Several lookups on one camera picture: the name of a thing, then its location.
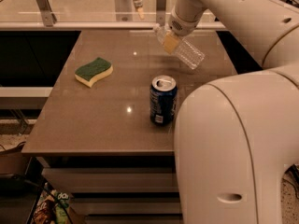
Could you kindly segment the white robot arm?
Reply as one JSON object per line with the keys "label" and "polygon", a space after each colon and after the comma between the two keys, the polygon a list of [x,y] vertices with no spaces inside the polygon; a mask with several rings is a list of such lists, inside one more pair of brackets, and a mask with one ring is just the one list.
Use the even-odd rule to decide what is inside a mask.
{"label": "white robot arm", "polygon": [[280,0],[177,0],[184,35],[203,8],[261,69],[208,82],[180,106],[184,224],[282,224],[281,179],[299,155],[299,10]]}

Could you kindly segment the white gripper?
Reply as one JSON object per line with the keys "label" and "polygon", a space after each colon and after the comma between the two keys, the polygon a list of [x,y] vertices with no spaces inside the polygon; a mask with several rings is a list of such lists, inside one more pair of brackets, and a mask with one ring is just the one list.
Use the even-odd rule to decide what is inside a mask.
{"label": "white gripper", "polygon": [[179,37],[189,35],[200,20],[200,9],[197,7],[174,7],[168,20],[168,26],[174,34],[167,33],[164,37],[164,50],[172,54],[179,44]]}

